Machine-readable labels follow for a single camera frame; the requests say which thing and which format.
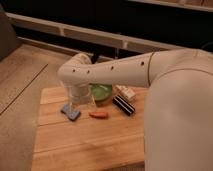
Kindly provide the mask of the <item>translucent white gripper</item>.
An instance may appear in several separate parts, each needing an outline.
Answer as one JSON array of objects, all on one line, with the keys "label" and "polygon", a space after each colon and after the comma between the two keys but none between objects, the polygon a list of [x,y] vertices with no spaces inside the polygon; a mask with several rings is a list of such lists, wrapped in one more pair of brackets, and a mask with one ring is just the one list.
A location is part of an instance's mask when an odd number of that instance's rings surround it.
[{"label": "translucent white gripper", "polygon": [[89,84],[67,85],[68,104],[71,111],[95,111],[96,103]]}]

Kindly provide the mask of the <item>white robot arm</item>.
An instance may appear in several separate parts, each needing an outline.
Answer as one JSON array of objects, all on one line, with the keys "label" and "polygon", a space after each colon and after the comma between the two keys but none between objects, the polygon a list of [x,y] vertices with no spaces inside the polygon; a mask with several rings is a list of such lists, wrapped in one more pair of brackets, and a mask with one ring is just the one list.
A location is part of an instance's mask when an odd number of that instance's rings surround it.
[{"label": "white robot arm", "polygon": [[92,64],[85,54],[58,76],[78,102],[90,83],[146,87],[146,171],[213,171],[213,53],[151,52]]}]

